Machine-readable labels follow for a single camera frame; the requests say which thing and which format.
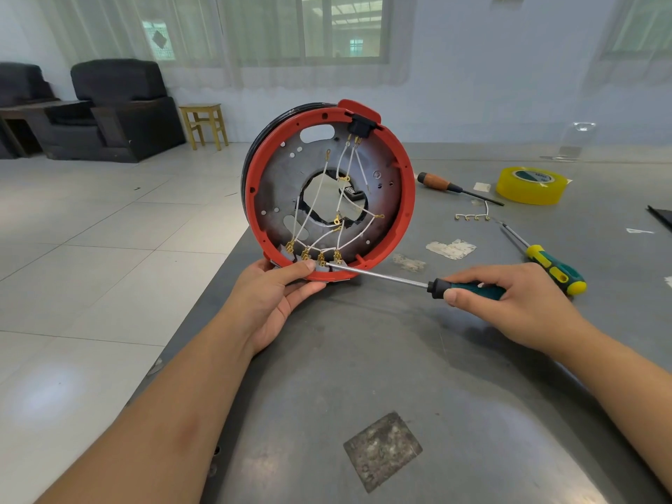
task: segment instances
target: wooden side table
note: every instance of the wooden side table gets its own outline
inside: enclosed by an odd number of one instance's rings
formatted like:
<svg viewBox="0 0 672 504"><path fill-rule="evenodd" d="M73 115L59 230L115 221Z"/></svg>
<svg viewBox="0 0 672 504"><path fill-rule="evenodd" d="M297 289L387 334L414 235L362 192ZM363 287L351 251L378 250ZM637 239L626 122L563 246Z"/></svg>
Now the wooden side table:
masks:
<svg viewBox="0 0 672 504"><path fill-rule="evenodd" d="M203 146L206 146L206 140L203 138L201 126L209 125L212 128L212 136L217 150L222 150L219 144L219 132L224 136L224 145L229 146L229 139L226 137L226 128L224 126L224 117L222 116L221 104L185 104L180 106L180 112L184 119L184 126L187 129L187 136L191 143L191 148L196 150L196 141L194 140L194 131L198 132L198 138ZM189 113L194 116L194 120L189 119ZM198 113L207 113L207 118L201 118Z"/></svg>

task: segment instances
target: window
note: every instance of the window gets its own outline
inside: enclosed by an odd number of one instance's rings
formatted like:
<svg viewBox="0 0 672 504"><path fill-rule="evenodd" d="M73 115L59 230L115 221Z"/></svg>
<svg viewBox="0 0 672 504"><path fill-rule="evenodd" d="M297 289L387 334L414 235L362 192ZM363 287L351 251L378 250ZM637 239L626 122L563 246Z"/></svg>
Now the window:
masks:
<svg viewBox="0 0 672 504"><path fill-rule="evenodd" d="M151 21L143 21L142 27L145 28L147 34L147 42L152 49L156 61L174 60L175 53L170 43L170 36L168 36L168 27L166 23L152 23Z"/></svg>
<svg viewBox="0 0 672 504"><path fill-rule="evenodd" d="M387 63L389 0L225 0L242 66Z"/></svg>
<svg viewBox="0 0 672 504"><path fill-rule="evenodd" d="M350 56L362 56L364 51L363 39L350 39Z"/></svg>
<svg viewBox="0 0 672 504"><path fill-rule="evenodd" d="M632 0L611 36L605 58L672 51L672 0Z"/></svg>

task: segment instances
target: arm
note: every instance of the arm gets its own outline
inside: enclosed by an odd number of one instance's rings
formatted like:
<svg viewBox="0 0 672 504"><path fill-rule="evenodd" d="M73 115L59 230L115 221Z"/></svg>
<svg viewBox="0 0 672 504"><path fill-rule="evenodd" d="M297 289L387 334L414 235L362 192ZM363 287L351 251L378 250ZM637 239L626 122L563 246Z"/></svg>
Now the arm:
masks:
<svg viewBox="0 0 672 504"><path fill-rule="evenodd" d="M324 283L314 261L248 267L213 320L122 411L38 504L197 503L247 366Z"/></svg>
<svg viewBox="0 0 672 504"><path fill-rule="evenodd" d="M447 290L443 297L574 373L672 492L670 373L584 320L536 263L475 267L446 279L506 288L500 301L458 288Z"/></svg>

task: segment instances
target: yellow tape roll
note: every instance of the yellow tape roll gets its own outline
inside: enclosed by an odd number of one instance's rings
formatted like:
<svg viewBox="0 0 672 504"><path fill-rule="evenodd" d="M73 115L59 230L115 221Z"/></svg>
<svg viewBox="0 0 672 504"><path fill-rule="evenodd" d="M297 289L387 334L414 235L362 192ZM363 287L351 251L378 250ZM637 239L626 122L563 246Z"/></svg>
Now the yellow tape roll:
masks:
<svg viewBox="0 0 672 504"><path fill-rule="evenodd" d="M567 187L567 179L536 168L505 168L497 182L497 193L514 202L555 205Z"/></svg>

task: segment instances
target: black sofa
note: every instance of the black sofa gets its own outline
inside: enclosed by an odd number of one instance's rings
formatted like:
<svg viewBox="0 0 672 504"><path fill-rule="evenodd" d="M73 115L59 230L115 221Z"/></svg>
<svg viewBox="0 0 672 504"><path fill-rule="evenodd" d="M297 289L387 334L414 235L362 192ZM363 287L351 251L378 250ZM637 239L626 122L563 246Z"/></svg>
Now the black sofa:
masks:
<svg viewBox="0 0 672 504"><path fill-rule="evenodd" d="M57 100L51 85L42 77L37 65L0 62L0 108L21 106ZM0 159L20 156L17 144L35 152L40 151L38 140L25 121L0 122Z"/></svg>
<svg viewBox="0 0 672 504"><path fill-rule="evenodd" d="M82 102L29 119L50 159L139 162L185 142L155 62L95 59L72 67L71 76Z"/></svg>

